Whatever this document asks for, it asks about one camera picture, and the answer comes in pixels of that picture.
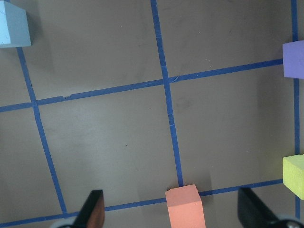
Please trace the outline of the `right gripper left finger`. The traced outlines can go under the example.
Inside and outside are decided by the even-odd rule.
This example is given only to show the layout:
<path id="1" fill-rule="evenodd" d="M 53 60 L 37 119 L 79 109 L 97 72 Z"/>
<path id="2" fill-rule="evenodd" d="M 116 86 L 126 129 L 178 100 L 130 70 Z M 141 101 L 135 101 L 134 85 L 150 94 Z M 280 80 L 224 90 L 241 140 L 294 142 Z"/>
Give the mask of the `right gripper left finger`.
<path id="1" fill-rule="evenodd" d="M 102 228 L 105 222 L 105 203 L 102 190 L 90 192 L 78 216 L 74 228 Z"/>

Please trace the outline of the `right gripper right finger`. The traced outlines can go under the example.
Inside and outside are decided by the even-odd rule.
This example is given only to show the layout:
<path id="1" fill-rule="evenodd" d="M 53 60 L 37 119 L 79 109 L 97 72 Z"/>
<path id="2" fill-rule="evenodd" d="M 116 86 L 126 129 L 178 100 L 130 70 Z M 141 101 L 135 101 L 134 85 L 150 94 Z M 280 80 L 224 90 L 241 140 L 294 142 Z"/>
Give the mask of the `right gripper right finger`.
<path id="1" fill-rule="evenodd" d="M 280 220 L 250 188 L 239 188 L 237 200 L 237 216 L 244 228 L 285 227 L 285 222 Z"/>

